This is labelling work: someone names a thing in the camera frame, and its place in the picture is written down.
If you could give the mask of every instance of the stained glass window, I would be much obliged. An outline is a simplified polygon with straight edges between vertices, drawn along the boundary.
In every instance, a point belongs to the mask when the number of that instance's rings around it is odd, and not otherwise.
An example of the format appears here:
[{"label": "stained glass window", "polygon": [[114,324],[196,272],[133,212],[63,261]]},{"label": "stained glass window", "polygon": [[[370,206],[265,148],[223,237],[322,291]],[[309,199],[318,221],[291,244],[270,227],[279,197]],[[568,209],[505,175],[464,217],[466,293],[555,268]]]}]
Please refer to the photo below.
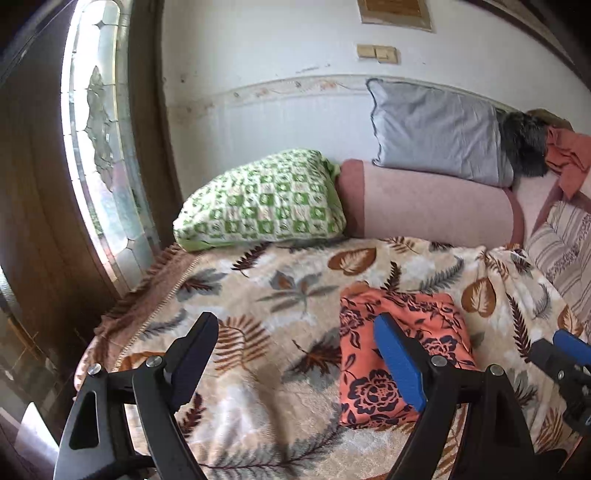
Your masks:
[{"label": "stained glass window", "polygon": [[127,46],[132,0],[79,0],[61,74],[66,157],[99,259],[123,294],[158,250],[129,116]]}]

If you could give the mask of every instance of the striped upholstery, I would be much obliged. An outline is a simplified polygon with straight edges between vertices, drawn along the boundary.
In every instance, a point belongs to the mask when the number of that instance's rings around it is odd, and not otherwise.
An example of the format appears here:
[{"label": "striped upholstery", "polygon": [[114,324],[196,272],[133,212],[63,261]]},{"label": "striped upholstery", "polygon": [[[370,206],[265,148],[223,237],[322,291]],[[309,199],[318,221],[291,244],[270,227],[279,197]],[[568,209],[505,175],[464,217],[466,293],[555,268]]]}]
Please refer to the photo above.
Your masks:
[{"label": "striped upholstery", "polygon": [[591,334],[591,215],[557,202],[525,244],[530,258]]}]

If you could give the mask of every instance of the metal screw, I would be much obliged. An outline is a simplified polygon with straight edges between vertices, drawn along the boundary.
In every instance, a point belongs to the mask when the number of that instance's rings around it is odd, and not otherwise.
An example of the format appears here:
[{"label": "metal screw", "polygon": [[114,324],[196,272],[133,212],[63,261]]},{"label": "metal screw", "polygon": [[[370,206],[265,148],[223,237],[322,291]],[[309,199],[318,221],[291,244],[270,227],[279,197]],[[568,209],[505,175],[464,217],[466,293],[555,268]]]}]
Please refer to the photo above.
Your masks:
[{"label": "metal screw", "polygon": [[431,363],[436,367],[445,367],[447,365],[447,358],[443,355],[434,355],[431,357]]},{"label": "metal screw", "polygon": [[146,360],[147,367],[157,367],[162,363],[162,357],[159,355],[152,355]]},{"label": "metal screw", "polygon": [[491,374],[493,374],[495,377],[502,377],[505,374],[503,367],[497,364],[492,364],[489,369],[491,370]]},{"label": "metal screw", "polygon": [[103,367],[101,366],[101,364],[92,364],[90,367],[88,367],[88,370],[86,371],[86,373],[88,373],[91,377],[94,377],[102,369],[103,369]]}]

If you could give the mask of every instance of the light switch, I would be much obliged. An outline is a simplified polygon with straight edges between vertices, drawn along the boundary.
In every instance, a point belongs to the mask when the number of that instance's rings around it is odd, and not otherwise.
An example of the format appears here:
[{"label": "light switch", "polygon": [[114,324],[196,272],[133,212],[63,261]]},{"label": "light switch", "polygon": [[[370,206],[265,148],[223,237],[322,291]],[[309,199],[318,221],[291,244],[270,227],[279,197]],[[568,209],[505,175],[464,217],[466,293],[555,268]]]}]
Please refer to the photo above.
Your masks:
[{"label": "light switch", "polygon": [[394,47],[375,46],[375,57],[380,63],[398,63],[398,55]]},{"label": "light switch", "polygon": [[375,47],[373,45],[357,45],[357,56],[360,59],[374,59]]},{"label": "light switch", "polygon": [[377,59],[380,63],[398,63],[396,48],[382,45],[357,45],[360,59]]}]

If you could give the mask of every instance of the blue gripper pad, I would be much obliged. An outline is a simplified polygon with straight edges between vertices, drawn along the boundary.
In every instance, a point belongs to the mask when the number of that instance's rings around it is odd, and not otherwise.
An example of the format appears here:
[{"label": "blue gripper pad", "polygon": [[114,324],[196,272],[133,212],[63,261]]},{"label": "blue gripper pad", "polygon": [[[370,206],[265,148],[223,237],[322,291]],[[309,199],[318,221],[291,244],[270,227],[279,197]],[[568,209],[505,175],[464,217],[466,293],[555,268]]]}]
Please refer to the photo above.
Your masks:
[{"label": "blue gripper pad", "polygon": [[374,320],[374,340],[404,401],[417,412],[422,412],[427,405],[427,397],[421,372],[383,315]]},{"label": "blue gripper pad", "polygon": [[555,347],[576,360],[581,367],[591,365],[591,345],[587,345],[572,333],[566,330],[557,330],[552,341]]}]

